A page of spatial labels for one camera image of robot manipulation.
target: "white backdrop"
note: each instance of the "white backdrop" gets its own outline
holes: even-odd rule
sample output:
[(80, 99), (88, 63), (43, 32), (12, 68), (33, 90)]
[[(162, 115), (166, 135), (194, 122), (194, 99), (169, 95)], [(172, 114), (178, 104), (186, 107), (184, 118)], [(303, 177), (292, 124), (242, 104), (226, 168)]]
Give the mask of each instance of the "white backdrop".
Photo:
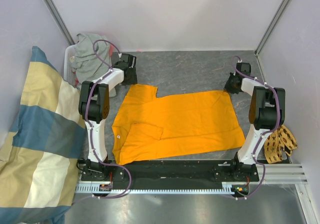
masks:
[(66, 26), (123, 51), (254, 50), (281, 0), (53, 0)]
[(284, 124), (295, 136), (320, 213), (320, 0), (292, 0), (260, 55), (268, 83), (285, 88)]
[(0, 0), (0, 147), (19, 109), (32, 46), (63, 72), (68, 46), (43, 0)]

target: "white wall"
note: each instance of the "white wall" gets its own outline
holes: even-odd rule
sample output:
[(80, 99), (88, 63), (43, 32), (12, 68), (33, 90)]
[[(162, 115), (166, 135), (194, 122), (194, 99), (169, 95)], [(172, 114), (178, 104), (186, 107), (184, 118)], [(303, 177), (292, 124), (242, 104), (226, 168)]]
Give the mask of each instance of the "white wall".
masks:
[(0, 147), (18, 113), (32, 46), (62, 73), (68, 44), (43, 0), (0, 0)]
[(320, 0), (292, 0), (260, 55), (267, 81), (285, 88), (284, 124), (297, 139), (320, 213)]
[(123, 51), (254, 50), (281, 0), (53, 0), (66, 26)]

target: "metal post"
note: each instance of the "metal post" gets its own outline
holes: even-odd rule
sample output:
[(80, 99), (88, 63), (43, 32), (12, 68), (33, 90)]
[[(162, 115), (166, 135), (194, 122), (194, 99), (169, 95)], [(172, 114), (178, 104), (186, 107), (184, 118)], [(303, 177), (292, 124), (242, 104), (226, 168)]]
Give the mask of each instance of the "metal post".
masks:
[(283, 15), (285, 9), (287, 8), (288, 4), (289, 4), (290, 0), (282, 0), (280, 6), (278, 7), (278, 10), (276, 11), (272, 21), (270, 22), (268, 28), (266, 29), (258, 47), (256, 48), (256, 50), (254, 51), (255, 55), (258, 56), (262, 49), (264, 48), (267, 40), (269, 39), (271, 33), (273, 32), (273, 30), (275, 29), (279, 19), (281, 18), (281, 16)]
[(64, 23), (62, 17), (60, 16), (57, 7), (55, 6), (54, 2), (52, 0), (43, 0), (46, 4), (46, 6), (48, 7), (51, 15), (53, 16), (55, 22), (57, 23), (58, 27), (60, 28), (62, 34), (64, 35), (66, 41), (68, 42), (68, 44), (74, 45), (75, 41), (73, 40), (70, 32), (68, 31), (68, 28), (66, 26), (66, 24)]

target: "laundry basket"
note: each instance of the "laundry basket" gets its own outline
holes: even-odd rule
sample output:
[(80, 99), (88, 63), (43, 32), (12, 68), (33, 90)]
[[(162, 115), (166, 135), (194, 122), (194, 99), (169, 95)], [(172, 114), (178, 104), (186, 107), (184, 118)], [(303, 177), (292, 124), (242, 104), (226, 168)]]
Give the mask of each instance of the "laundry basket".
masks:
[(73, 73), (71, 70), (71, 61), (70, 57), (75, 56), (76, 54), (76, 45), (68, 46), (65, 49), (64, 53), (64, 69), (63, 69), (63, 79), (67, 81), (70, 85), (76, 86), (76, 73)]

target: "leopard print fabric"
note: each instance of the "leopard print fabric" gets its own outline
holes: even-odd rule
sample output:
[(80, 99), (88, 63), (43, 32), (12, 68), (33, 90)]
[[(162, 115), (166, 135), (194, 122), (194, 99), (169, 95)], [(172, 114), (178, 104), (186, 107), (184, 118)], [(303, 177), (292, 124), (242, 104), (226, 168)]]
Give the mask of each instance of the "leopard print fabric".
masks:
[(291, 156), (292, 151), (298, 147), (296, 139), (284, 125), (280, 126), (264, 142), (264, 156), (269, 164), (281, 162), (282, 150)]

